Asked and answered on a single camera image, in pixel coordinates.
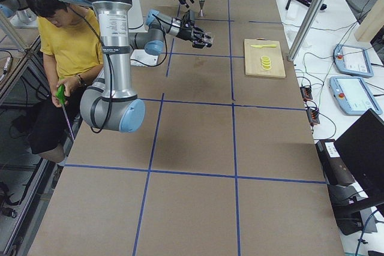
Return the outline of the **clear glass measuring cup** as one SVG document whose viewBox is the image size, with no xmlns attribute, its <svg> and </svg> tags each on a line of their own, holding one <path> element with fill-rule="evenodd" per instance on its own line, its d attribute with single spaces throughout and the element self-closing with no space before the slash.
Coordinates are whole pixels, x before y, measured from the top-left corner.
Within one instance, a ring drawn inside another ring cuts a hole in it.
<svg viewBox="0 0 384 256">
<path fill-rule="evenodd" d="M 214 36 L 210 32 L 207 32 L 204 34 L 203 42 L 207 48 L 210 48 L 213 45 L 213 41 L 214 41 Z"/>
</svg>

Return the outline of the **steel double jigger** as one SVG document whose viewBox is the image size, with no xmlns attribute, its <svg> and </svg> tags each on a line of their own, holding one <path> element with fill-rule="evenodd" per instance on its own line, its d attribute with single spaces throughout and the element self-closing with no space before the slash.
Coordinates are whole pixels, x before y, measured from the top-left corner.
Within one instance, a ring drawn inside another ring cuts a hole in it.
<svg viewBox="0 0 384 256">
<path fill-rule="evenodd" d="M 204 16 L 204 5 L 205 5 L 205 0 L 199 0 L 199 16 L 203 17 Z"/>
</svg>

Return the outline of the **bamboo cutting board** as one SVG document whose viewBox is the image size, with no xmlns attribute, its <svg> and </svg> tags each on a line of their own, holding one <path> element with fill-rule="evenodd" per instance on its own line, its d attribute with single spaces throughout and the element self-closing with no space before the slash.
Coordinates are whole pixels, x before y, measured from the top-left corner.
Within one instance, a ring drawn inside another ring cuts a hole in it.
<svg viewBox="0 0 384 256">
<path fill-rule="evenodd" d="M 286 77 L 280 43 L 272 40 L 244 40 L 245 74 L 254 77 Z"/>
</svg>

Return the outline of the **yellow plastic knife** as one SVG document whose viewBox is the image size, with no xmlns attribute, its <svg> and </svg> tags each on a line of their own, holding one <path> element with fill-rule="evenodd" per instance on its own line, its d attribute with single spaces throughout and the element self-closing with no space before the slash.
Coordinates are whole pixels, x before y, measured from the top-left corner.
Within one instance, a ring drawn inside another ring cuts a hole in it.
<svg viewBox="0 0 384 256">
<path fill-rule="evenodd" d="M 250 47 L 262 49 L 262 48 L 276 48 L 276 44 L 251 44 Z"/>
</svg>

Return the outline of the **person in yellow shirt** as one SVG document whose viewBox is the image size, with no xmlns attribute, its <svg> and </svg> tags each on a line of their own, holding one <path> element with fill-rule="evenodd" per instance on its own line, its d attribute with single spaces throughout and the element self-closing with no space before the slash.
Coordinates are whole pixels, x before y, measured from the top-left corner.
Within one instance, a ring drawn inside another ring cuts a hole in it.
<svg viewBox="0 0 384 256">
<path fill-rule="evenodd" d="M 103 68 L 99 25 L 94 12 L 59 0 L 26 0 L 37 15 L 43 67 L 50 88 L 28 137 L 33 154 L 64 166 L 61 137 L 67 123 L 56 97 L 65 86 L 65 108 L 70 121 L 79 113 L 81 97 Z"/>
</svg>

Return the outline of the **far teach pendant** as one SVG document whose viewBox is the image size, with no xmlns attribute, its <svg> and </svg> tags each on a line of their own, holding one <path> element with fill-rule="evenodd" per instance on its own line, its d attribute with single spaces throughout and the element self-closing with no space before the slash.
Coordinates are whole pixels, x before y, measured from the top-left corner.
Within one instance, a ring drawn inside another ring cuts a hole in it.
<svg viewBox="0 0 384 256">
<path fill-rule="evenodd" d="M 337 44 L 333 57 L 340 73 L 365 78 L 374 76 L 369 55 L 363 47 Z"/>
</svg>

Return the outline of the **teach pendant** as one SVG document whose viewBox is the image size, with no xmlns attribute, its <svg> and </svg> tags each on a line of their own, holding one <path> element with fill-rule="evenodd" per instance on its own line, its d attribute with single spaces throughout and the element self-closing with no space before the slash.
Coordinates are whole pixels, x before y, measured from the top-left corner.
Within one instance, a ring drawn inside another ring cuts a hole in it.
<svg viewBox="0 0 384 256">
<path fill-rule="evenodd" d="M 382 108 L 362 77 L 330 77 L 329 87 L 340 109 L 346 115 L 361 116 L 369 109 L 372 109 L 378 115 L 383 113 Z"/>
<path fill-rule="evenodd" d="M 333 57 L 340 73 L 365 78 L 374 76 L 369 55 L 363 47 L 337 44 Z"/>
</svg>

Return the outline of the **near teach pendant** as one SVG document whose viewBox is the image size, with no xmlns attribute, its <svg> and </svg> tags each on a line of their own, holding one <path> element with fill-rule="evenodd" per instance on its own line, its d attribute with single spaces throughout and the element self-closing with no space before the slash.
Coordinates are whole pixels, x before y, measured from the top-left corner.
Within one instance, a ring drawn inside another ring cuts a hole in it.
<svg viewBox="0 0 384 256">
<path fill-rule="evenodd" d="M 361 116 L 369 109 L 372 109 L 378 115 L 383 113 L 382 108 L 362 77 L 330 77 L 329 87 L 340 109 L 346 115 Z"/>
</svg>

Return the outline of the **black computer box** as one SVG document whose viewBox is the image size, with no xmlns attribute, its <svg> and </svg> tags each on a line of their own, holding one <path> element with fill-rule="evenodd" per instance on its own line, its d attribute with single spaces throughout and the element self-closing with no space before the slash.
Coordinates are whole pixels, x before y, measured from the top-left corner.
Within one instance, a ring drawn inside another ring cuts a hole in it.
<svg viewBox="0 0 384 256">
<path fill-rule="evenodd" d="M 347 187 L 355 182 L 354 177 L 335 148 L 335 140 L 318 140 L 316 149 L 323 171 L 330 185 Z"/>
</svg>

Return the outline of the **black monitor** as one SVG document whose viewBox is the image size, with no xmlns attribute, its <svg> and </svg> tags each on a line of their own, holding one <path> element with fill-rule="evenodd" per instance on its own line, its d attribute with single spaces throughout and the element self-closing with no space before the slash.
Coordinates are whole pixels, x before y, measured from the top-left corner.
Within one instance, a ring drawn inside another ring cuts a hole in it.
<svg viewBox="0 0 384 256">
<path fill-rule="evenodd" d="M 367 110 L 334 146 L 368 196 L 383 192 L 383 119 L 374 110 Z"/>
</svg>

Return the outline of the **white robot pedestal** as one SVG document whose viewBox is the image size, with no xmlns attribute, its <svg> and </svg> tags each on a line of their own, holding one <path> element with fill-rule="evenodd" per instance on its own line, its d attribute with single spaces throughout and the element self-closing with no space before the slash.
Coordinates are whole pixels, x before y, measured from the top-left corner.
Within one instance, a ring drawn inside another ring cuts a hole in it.
<svg viewBox="0 0 384 256">
<path fill-rule="evenodd" d="M 154 67 L 158 56 L 148 54 L 144 46 L 149 41 L 149 32 L 145 29 L 140 0 L 133 0 L 133 6 L 128 11 L 128 31 L 130 45 L 133 47 L 131 65 Z"/>
</svg>

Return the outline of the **green handled tool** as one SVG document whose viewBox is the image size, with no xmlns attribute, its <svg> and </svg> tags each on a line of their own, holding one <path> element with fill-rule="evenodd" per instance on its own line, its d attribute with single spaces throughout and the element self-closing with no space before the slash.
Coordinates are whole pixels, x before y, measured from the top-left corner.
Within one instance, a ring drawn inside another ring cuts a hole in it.
<svg viewBox="0 0 384 256">
<path fill-rule="evenodd" d="M 69 130 L 69 133 L 70 133 L 70 138 L 71 138 L 71 141 L 74 142 L 74 134 L 73 134 L 73 130 L 72 130 L 72 126 L 71 126 L 71 123 L 70 123 L 70 120 L 68 118 L 68 115 L 67 115 L 67 111 L 66 111 L 66 108 L 65 108 L 65 102 L 66 102 L 66 98 L 65 98 L 65 86 L 63 84 L 61 84 L 57 90 L 57 93 L 56 93 L 56 97 L 61 105 L 61 108 L 62 108 L 62 111 L 63 111 L 63 114 L 64 114 L 64 118 L 66 120 L 66 123 L 67 123 L 67 127 L 68 127 L 68 130 Z"/>
</svg>

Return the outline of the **aluminium frame post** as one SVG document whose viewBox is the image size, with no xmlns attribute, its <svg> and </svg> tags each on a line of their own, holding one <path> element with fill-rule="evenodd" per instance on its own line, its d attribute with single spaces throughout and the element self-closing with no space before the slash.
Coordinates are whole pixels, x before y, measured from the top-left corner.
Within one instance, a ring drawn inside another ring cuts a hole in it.
<svg viewBox="0 0 384 256">
<path fill-rule="evenodd" d="M 293 62 L 318 14 L 320 11 L 321 5 L 323 4 L 324 0 L 313 0 L 303 21 L 299 28 L 299 31 L 292 43 L 292 46 L 289 50 L 289 53 L 287 55 L 287 60 L 290 62 Z"/>
</svg>

